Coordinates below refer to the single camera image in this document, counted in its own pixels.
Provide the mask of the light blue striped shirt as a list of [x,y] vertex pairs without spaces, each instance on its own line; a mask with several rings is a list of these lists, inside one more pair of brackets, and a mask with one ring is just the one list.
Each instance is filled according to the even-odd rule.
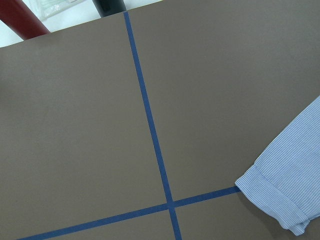
[[320,216],[320,99],[316,98],[235,181],[247,199],[299,236]]

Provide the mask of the black bottle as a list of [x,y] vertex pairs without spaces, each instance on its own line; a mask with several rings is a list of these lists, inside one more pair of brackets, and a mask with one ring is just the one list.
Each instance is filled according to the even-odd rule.
[[127,10],[123,0],[92,0],[92,2],[101,18]]

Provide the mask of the plastic bag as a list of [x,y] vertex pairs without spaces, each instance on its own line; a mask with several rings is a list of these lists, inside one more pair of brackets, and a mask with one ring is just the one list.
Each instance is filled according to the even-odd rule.
[[82,2],[83,0],[36,0],[36,16],[45,20]]

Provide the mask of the red bottle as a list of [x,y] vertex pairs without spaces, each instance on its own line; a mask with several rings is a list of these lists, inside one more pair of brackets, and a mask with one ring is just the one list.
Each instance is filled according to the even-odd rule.
[[50,33],[22,0],[0,0],[0,20],[23,40]]

